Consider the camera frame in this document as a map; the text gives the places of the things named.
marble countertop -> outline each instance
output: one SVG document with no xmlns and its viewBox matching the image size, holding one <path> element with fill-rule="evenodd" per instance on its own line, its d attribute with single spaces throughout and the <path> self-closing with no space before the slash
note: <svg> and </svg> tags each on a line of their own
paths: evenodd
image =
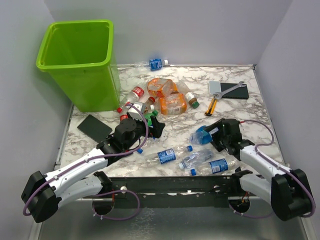
<svg viewBox="0 0 320 240">
<path fill-rule="evenodd" d="M 188 171 L 182 171 L 178 167 L 179 160 L 156 167 L 146 166 L 145 156 L 151 153 L 163 151 L 177 145 L 189 145 L 189 136 L 203 125 L 211 125 L 221 118 L 235 118 L 238 120 L 259 120 L 270 126 L 270 120 L 262 100 L 261 93 L 251 67 L 164 67 L 159 71 L 138 73 L 133 67 L 119 68 L 121 82 L 121 98 L 124 97 L 137 83 L 147 82 L 156 77 L 169 78 L 174 82 L 185 81 L 190 90 L 195 93 L 200 106 L 192 109 L 188 105 L 185 113 L 174 116 L 158 115 L 160 122 L 166 123 L 161 138 L 151 143 L 148 140 L 143 153 L 124 157 L 114 164 L 106 167 L 103 171 L 109 177 L 160 177 L 160 176 L 188 176 Z M 209 94 L 208 81 L 220 81 L 223 83 L 238 83 L 244 81 L 249 91 L 249 99 L 221 99 L 218 101 L 212 116 L 207 117 L 204 112 L 212 99 Z M 119 114 L 115 111 L 83 113 L 76 107 L 73 110 L 67 139 L 62 153 L 60 167 L 64 167 L 90 152 L 97 143 L 77 129 L 77 126 L 92 114 L 100 121 L 107 124 L 113 130 L 119 124 Z M 271 140 L 269 132 L 256 123 L 241 125 L 243 138 L 254 143 L 268 143 Z M 209 148 L 215 155 L 213 160 L 227 156 L 226 151 L 217 152 L 211 144 L 193 145 L 193 151 Z M 277 142 L 272 146 L 261 147 L 261 150 L 282 163 L 282 157 Z M 241 163 L 243 169 L 253 170 L 245 163 Z"/>
</svg>

water bottle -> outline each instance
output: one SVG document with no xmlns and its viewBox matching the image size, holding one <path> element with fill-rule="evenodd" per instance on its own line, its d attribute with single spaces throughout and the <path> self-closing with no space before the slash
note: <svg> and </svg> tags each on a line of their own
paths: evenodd
<svg viewBox="0 0 320 240">
<path fill-rule="evenodd" d="M 190 170 L 190 173 L 192 176 L 195 176 L 195 175 L 206 176 L 211 174 L 222 173 L 225 171 L 235 170 L 239 166 L 240 166 L 239 161 L 235 159 L 235 157 L 228 156 L 223 159 L 205 162 L 204 164 L 196 166 L 195 168 L 192 168 Z"/>
<path fill-rule="evenodd" d="M 189 87 L 185 82 L 179 81 L 177 86 L 179 92 L 184 94 L 186 101 L 191 105 L 191 107 L 193 107 L 194 109 L 199 107 L 199 102 L 197 101 L 197 98 L 195 97 L 193 92 L 190 91 Z"/>
<path fill-rule="evenodd" d="M 149 71 L 149 70 L 151 71 L 160 70 L 165 65 L 168 65 L 168 60 L 161 60 L 160 58 L 134 63 L 134 67 L 141 72 Z"/>
<path fill-rule="evenodd" d="M 191 152 L 192 150 L 192 146 L 174 146 L 173 148 L 147 155 L 145 157 L 146 165 L 152 167 L 157 164 L 164 164 L 176 160 L 183 154 Z"/>
<path fill-rule="evenodd" d="M 210 132 L 204 130 L 206 126 L 201 126 L 194 133 L 191 133 L 189 141 L 191 144 L 204 145 L 213 141 L 211 135 L 218 131 L 218 128 L 214 128 Z"/>
<path fill-rule="evenodd" d="M 138 102 L 138 100 L 145 94 L 147 90 L 147 83 L 146 82 L 140 82 L 137 86 L 135 86 L 119 103 L 119 106 L 116 111 L 118 113 L 121 113 L 127 103 L 134 104 L 135 102 Z"/>
<path fill-rule="evenodd" d="M 180 169 L 191 169 L 195 166 L 203 164 L 214 156 L 214 153 L 209 149 L 203 149 L 192 153 L 190 156 L 185 157 L 178 165 Z"/>
</svg>

red bottle cap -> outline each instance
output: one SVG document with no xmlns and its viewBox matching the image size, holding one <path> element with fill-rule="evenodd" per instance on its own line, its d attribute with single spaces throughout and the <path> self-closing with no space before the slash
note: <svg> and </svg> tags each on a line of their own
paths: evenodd
<svg viewBox="0 0 320 240">
<path fill-rule="evenodd" d="M 152 102 L 155 102 L 155 101 L 156 101 L 156 99 L 155 99 L 153 96 L 149 97 L 149 99 L 151 99 Z"/>
</svg>

blue bottle cap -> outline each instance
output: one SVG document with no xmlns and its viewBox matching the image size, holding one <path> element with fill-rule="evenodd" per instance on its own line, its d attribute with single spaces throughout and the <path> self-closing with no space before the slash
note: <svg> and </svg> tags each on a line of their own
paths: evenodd
<svg viewBox="0 0 320 240">
<path fill-rule="evenodd" d="M 197 174 L 196 174 L 196 170 L 195 170 L 194 168 L 192 168 L 192 169 L 190 170 L 190 173 L 191 173 L 191 176 L 197 175 Z"/>
</svg>

white wall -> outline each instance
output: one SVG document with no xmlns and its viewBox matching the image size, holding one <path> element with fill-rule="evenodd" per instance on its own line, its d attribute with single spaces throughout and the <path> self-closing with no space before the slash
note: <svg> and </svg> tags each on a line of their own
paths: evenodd
<svg viewBox="0 0 320 240">
<path fill-rule="evenodd" d="M 54 20 L 110 19 L 118 64 L 257 64 L 292 0 L 44 0 Z"/>
<path fill-rule="evenodd" d="M 320 1 L 294 0 L 257 65 L 283 157 L 307 173 L 320 238 Z"/>
<path fill-rule="evenodd" d="M 26 240 L 32 217 L 21 193 L 33 172 L 53 169 L 70 102 L 36 57 L 53 21 L 41 0 L 0 1 L 0 235 Z"/>
</svg>

